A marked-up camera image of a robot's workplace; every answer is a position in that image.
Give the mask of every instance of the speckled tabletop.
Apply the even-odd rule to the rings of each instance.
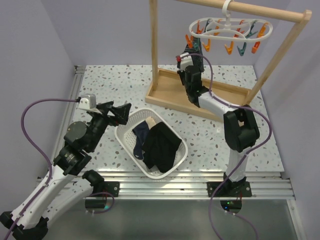
[[[176,70],[174,65],[160,68]],[[252,66],[213,66],[214,80],[251,89],[256,82]],[[205,68],[204,78],[210,77]],[[152,108],[160,114],[186,141],[188,156],[175,171],[220,172],[225,171],[229,160],[229,147],[225,143],[223,124],[202,117],[163,108],[145,102],[145,95],[152,78],[151,65],[88,65],[85,69],[80,94],[96,95],[97,103],[114,101],[114,106],[132,103],[131,112],[138,108]],[[252,108],[267,114],[261,93],[250,104]],[[89,121],[90,116],[75,110],[73,121]],[[267,124],[256,117],[262,142],[268,135]],[[116,140],[114,128],[108,127],[99,145],[91,154],[92,160],[86,170],[138,172],[140,169]],[[283,172],[284,167],[274,136],[263,147],[249,155],[247,172]]]

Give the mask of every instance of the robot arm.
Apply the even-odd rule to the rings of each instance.
[[[191,56],[183,53],[177,57],[180,62],[180,69],[177,73],[181,83],[185,87],[186,94],[191,103],[198,108],[204,108],[223,119],[225,141],[230,147],[229,163],[225,172],[225,177],[238,165],[245,152],[256,144],[260,137],[256,119],[252,111],[245,109],[234,109],[230,107],[230,102],[215,96],[217,99],[227,103],[222,104],[214,99],[209,89],[202,84],[201,66],[193,65]],[[240,167],[230,176],[232,183],[243,183],[246,181],[245,171],[248,157],[242,162]]]
[[[0,222],[8,229],[17,221],[12,230],[17,240],[41,240],[48,232],[48,225],[104,182],[97,172],[90,170],[84,173],[77,186],[57,196],[91,160],[88,153],[95,150],[107,126],[127,123],[131,104],[120,107],[114,107],[113,101],[96,104],[96,96],[93,94],[82,95],[77,102],[78,108],[92,116],[91,121],[87,124],[82,121],[73,122],[68,127],[63,138],[64,147],[53,160],[52,176],[48,184],[46,181],[49,174],[19,207],[12,212],[3,212],[0,216]],[[31,199],[32,203],[21,215],[22,209]]]

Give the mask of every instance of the white plastic basket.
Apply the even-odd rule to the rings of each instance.
[[[156,166],[148,169],[143,160],[137,159],[133,154],[137,137],[132,132],[132,129],[146,120],[147,117],[152,117],[156,123],[164,122],[168,126],[168,128],[175,135],[177,135],[178,138],[182,139],[162,117],[160,117],[154,110],[150,108],[140,108],[137,111],[131,113],[126,125],[119,125],[114,129],[114,135],[122,145],[124,150],[129,154],[130,158],[132,158],[132,160],[146,176],[151,179],[161,179],[172,173],[186,159],[188,154],[188,147],[186,142],[182,139],[182,142],[175,154],[173,167],[169,171],[162,173]]]

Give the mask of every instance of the glass panel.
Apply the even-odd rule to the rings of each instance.
[[[220,201],[213,205],[213,221],[225,240],[255,240],[246,222],[225,214]],[[45,239],[218,240],[208,206],[208,200],[116,199],[114,209],[92,217],[82,202],[61,216]],[[285,200],[244,200],[239,214],[254,224],[261,240],[297,240]]]

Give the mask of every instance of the wooden post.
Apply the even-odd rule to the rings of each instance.
[[[290,32],[282,42],[279,49],[274,54],[273,58],[269,62],[269,64],[266,66],[265,70],[263,71],[262,75],[257,80],[256,84],[252,88],[252,90],[249,92],[247,97],[244,100],[243,104],[249,104],[252,99],[256,96],[256,94],[259,92],[263,84],[266,82],[266,80],[269,78],[269,76],[272,74],[272,72],[275,70],[277,65],[280,63],[282,58],[285,56],[291,45],[295,42],[299,34],[302,32],[306,24],[309,22],[312,12],[310,10],[305,10],[303,13],[304,17],[303,20],[299,23],[296,23],[291,28]]]
[[[190,4],[202,5],[217,9],[222,9],[225,0],[176,0]],[[267,17],[271,19],[279,19],[288,22],[300,23],[304,14],[301,12],[287,11],[266,6],[257,6],[238,1],[231,1],[227,8],[229,11],[251,14],[255,16]]]
[[[158,0],[149,0],[151,24],[152,89],[158,86]]]

